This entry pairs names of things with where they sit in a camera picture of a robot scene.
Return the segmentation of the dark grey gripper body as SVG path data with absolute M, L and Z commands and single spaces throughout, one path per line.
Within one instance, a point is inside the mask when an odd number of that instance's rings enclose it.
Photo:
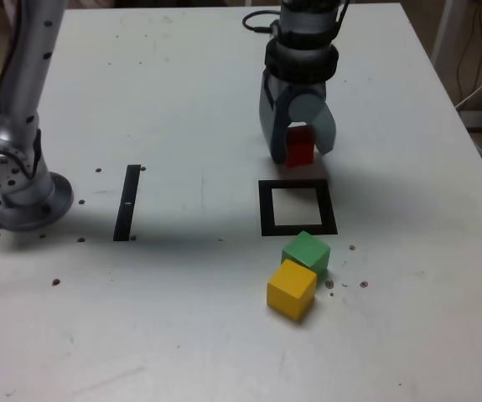
M 288 116 L 290 102 L 298 95 L 312 93 L 325 98 L 325 84 L 291 84 L 279 79 L 273 79 L 273 113 L 276 121 L 291 122 Z

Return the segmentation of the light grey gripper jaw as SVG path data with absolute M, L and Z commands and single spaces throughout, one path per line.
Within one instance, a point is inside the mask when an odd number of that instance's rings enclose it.
M 319 153 L 329 153 L 334 149 L 337 129 L 325 98 L 312 93 L 298 95 L 289 104 L 288 116 L 291 122 L 304 122 L 313 128 Z

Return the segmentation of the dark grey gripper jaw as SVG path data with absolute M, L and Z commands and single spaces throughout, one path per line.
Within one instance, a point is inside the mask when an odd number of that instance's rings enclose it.
M 287 158 L 286 132 L 290 123 L 289 102 L 289 85 L 272 75 L 269 70 L 263 70 L 259 118 L 271 158 L 276 164 L 285 163 Z

